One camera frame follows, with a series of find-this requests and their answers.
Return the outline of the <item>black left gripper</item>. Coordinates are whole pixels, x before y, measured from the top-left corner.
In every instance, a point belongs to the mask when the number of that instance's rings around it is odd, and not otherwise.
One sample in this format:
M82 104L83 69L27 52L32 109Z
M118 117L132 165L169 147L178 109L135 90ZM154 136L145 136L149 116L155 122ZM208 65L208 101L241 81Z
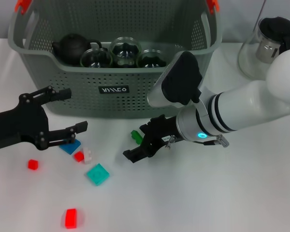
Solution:
M49 131L48 118L42 108L46 103L71 97L70 88L56 92L52 86L19 96L19 103L14 109L0 113L0 149L21 142L31 143L38 150L74 144L76 134L87 131L88 122Z

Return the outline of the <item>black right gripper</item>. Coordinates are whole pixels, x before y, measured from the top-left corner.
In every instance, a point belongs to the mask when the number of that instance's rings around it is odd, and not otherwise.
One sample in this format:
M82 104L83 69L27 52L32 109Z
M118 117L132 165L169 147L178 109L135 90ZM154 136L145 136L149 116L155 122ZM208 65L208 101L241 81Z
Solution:
M176 125L176 116L166 118L165 115L160 115L141 125L139 129L145 135L145 145L123 152L123 155L132 163L152 157L160 148L166 146L168 142L165 142L163 137L174 136L175 143L182 141Z

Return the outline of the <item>green toy block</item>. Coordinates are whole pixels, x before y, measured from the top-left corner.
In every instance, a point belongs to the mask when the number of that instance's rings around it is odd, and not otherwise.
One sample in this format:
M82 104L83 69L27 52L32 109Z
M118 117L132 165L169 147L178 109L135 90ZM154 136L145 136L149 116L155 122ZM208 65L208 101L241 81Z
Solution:
M143 137L140 135L140 133L136 130L131 131L131 137L136 142L136 144L140 145L143 141Z

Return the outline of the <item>glass teacup with black base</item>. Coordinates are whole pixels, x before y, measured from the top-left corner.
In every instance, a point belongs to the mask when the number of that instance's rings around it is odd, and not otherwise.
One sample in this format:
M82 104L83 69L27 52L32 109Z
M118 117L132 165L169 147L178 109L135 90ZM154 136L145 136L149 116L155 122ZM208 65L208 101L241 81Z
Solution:
M166 58L160 50L144 50L136 60L137 68L160 68L167 65Z
M110 44L110 53L115 68L136 68L142 51L140 43L132 37L119 37Z
M80 58L80 65L86 68L110 68L112 64L112 55L106 48L89 49Z

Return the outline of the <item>blue square block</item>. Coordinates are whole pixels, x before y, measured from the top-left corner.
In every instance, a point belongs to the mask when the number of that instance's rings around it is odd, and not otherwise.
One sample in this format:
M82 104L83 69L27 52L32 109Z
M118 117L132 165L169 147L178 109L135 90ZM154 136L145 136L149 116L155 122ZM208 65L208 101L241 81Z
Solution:
M80 145L81 142L76 139L74 143L60 145L59 148L65 151L67 154L71 155L80 147Z

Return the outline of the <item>grey perforated storage bin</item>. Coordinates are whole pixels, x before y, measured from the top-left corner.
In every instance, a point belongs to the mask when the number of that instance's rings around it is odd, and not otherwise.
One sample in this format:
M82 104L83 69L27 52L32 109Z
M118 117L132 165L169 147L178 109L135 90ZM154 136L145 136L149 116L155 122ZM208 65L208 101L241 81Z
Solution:
M56 57L52 42L76 33L104 47L119 37L136 39L142 50L160 50L166 62L190 51L205 74L222 39L220 11L206 0L32 0L14 11L8 43L19 53L37 88L70 88L72 97L48 104L57 114L104 118L173 116L175 107L152 108L147 94L163 68L83 68Z

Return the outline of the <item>small white block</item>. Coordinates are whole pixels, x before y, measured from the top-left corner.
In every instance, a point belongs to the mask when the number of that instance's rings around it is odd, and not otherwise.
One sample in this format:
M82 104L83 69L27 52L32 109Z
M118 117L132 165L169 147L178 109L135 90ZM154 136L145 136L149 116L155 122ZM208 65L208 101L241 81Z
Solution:
M91 150L88 147L83 148L84 154L84 164L89 164L92 162Z

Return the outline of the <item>teal square block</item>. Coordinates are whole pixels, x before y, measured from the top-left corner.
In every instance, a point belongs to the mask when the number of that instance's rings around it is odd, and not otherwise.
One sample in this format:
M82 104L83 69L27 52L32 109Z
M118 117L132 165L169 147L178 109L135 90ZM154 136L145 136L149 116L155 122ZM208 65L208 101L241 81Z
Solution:
M99 186L109 178L110 174L100 163L98 163L86 173L86 176L92 183Z

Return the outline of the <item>bright red block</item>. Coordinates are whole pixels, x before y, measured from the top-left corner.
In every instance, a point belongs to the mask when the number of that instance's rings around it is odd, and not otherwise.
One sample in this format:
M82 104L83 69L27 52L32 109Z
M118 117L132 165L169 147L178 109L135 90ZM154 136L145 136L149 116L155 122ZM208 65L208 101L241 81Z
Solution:
M76 229L77 228L77 209L70 208L65 212L64 227L66 229Z

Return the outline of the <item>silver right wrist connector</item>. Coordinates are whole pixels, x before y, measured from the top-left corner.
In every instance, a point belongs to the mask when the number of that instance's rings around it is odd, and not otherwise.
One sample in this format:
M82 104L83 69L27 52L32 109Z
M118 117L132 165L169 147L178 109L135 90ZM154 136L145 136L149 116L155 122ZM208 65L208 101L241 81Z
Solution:
M166 144L165 148L170 149L171 145L174 144L175 142L176 142L176 136L175 135L170 136L170 139L168 143Z

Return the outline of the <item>black clay teapot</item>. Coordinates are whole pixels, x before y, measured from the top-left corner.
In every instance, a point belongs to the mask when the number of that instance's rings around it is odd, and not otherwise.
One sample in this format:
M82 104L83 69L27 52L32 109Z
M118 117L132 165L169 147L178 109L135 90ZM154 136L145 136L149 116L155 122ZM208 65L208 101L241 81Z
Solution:
M81 56L89 49L91 43L96 43L102 48L100 41L95 39L86 39L84 36L70 33L65 35L59 42L52 42L54 54L63 63L72 66L80 65Z

